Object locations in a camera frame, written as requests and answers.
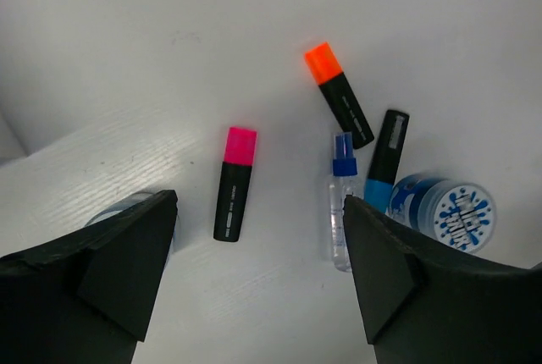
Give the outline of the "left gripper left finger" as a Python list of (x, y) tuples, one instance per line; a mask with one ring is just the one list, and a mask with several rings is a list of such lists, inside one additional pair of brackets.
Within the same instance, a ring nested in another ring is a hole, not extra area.
[(3, 363), (130, 363), (152, 317), (177, 220), (161, 190), (1, 259)]

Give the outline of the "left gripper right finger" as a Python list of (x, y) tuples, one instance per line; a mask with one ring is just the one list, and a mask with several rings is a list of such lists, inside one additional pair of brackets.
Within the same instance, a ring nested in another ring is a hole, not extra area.
[(345, 200), (344, 227), (377, 362), (540, 362), (540, 266), (452, 249), (355, 196)]

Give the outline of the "blue highlighter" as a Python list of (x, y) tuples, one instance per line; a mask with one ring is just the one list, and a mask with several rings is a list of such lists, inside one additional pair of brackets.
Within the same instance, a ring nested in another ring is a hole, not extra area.
[(395, 185), (409, 119), (407, 113), (387, 110), (373, 151), (365, 182), (364, 201), (381, 213), (386, 213)]

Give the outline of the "clear blue spray bottle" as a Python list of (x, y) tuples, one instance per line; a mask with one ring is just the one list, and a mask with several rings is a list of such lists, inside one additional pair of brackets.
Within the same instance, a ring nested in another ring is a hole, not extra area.
[(331, 231), (332, 261), (341, 272), (351, 271), (351, 261), (344, 229), (344, 205), (348, 195), (358, 192), (357, 160), (354, 155), (351, 132), (334, 136), (334, 150), (329, 182), (329, 221)]

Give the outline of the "pink highlighter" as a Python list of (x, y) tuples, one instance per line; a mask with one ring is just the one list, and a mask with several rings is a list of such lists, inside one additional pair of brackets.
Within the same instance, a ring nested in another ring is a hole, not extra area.
[(237, 242), (241, 235), (257, 145), (257, 132), (230, 127), (218, 185), (213, 238)]

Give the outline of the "orange highlighter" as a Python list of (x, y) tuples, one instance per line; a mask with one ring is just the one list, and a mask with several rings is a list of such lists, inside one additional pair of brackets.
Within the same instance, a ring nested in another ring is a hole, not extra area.
[(353, 147), (360, 149), (371, 143), (372, 129), (330, 44), (312, 48), (304, 59), (338, 125), (351, 133)]

